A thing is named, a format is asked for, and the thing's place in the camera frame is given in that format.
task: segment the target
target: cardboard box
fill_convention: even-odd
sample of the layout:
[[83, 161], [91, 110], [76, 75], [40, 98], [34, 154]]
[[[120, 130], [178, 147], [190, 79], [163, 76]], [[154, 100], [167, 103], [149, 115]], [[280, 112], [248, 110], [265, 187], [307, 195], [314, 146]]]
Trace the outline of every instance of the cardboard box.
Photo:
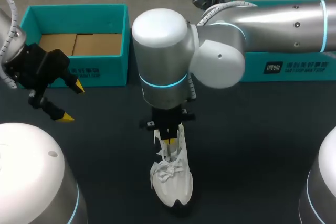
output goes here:
[[[300, 4], [319, 0], [250, 1], [258, 6]], [[336, 80], [336, 53], [312, 52], [283, 54], [248, 52], [242, 82], [261, 81], [334, 81]]]
[[[30, 6], [21, 23], [27, 44], [61, 49], [84, 87], [127, 82], [130, 24], [124, 4]], [[57, 79], [51, 87], [65, 87]]]

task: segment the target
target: dark table surface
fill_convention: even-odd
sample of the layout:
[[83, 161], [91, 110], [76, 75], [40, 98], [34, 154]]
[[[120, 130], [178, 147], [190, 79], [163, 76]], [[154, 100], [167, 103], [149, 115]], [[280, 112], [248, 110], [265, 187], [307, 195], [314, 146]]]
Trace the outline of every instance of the dark table surface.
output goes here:
[[239, 83], [214, 90], [195, 81], [197, 116], [185, 123], [193, 205], [177, 217], [151, 189], [153, 133], [133, 53], [126, 87], [49, 89], [76, 120], [55, 123], [27, 104], [27, 90], [0, 84], [0, 123], [23, 122], [58, 142], [85, 196], [89, 222], [298, 224], [298, 199], [324, 137], [336, 126], [335, 82]]

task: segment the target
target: cable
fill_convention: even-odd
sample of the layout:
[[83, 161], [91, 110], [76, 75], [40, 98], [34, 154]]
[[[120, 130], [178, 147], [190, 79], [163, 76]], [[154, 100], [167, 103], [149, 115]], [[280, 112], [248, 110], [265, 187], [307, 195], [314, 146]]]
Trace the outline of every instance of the cable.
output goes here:
[[17, 9], [14, 3], [14, 0], [7, 0], [9, 6], [10, 6], [10, 11], [12, 12], [12, 23], [10, 30], [8, 32], [8, 36], [2, 45], [2, 48], [0, 49], [0, 78], [12, 89], [16, 89], [16, 83], [13, 81], [10, 77], [8, 77], [3, 68], [2, 68], [2, 58], [6, 54], [6, 51], [9, 47], [9, 44], [11, 43], [12, 39], [14, 38], [16, 34], [16, 25], [17, 25]]
[[217, 4], [215, 6], [210, 7], [208, 10], [205, 11], [206, 15], [201, 19], [200, 22], [198, 22], [197, 25], [204, 26], [209, 21], [209, 19], [211, 19], [217, 13], [221, 12], [224, 9], [234, 7], [234, 6], [252, 7], [252, 6], [257, 6], [257, 5], [252, 4], [250, 2], [246, 2], [246, 1], [231, 1], [227, 3]]

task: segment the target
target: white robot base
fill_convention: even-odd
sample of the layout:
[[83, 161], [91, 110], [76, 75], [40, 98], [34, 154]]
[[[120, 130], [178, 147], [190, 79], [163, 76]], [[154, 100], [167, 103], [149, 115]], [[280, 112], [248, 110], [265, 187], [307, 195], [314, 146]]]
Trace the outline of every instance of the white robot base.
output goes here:
[[299, 201], [302, 224], [336, 223], [336, 128], [324, 139]]
[[0, 223], [87, 222], [85, 200], [56, 141], [28, 124], [0, 124]]

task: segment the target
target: white sneaker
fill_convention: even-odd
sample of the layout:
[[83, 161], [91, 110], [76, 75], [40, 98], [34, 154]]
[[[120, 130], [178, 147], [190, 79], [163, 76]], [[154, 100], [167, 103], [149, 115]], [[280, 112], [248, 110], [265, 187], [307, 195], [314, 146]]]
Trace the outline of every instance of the white sneaker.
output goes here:
[[158, 138], [161, 144], [158, 155], [162, 156], [162, 161], [154, 162], [151, 168], [151, 184], [160, 200], [169, 207], [185, 206], [193, 193], [193, 176], [189, 170], [182, 124], [178, 127], [177, 135], [180, 144], [179, 154], [178, 151], [172, 153], [173, 161], [171, 161], [167, 154], [167, 144], [161, 140], [159, 131], [154, 131], [154, 142], [155, 138]]

